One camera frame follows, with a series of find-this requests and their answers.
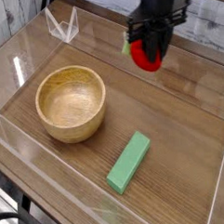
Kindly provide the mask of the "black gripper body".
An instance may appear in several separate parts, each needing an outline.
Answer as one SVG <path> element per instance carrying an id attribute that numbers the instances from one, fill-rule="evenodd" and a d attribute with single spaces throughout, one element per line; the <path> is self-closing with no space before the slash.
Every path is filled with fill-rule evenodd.
<path id="1" fill-rule="evenodd" d="M 174 28 L 186 21 L 191 0 L 140 0 L 126 21 L 129 42 L 145 39 L 148 32 L 158 31 L 165 26 Z"/>

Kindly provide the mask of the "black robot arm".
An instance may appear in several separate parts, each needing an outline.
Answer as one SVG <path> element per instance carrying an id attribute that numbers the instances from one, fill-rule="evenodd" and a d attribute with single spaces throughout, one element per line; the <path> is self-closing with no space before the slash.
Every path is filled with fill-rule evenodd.
<path id="1" fill-rule="evenodd" d="M 140 46 L 147 64 L 161 63 L 171 42 L 174 28 L 186 22 L 191 0 L 139 0 L 128 15 L 127 41 Z"/>

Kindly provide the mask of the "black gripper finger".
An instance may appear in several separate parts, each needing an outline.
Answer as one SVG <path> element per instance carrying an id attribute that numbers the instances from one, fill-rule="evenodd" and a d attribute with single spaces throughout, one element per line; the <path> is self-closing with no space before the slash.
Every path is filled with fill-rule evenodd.
<path id="1" fill-rule="evenodd" d="M 158 31 L 160 58 L 163 59 L 166 54 L 166 50 L 169 47 L 171 37 L 173 34 L 174 27 L 172 25 L 165 26 L 163 29 Z"/>
<path id="2" fill-rule="evenodd" d="M 150 31 L 145 36 L 145 52 L 150 62 L 157 60 L 156 56 L 159 54 L 159 39 L 157 33 Z"/>

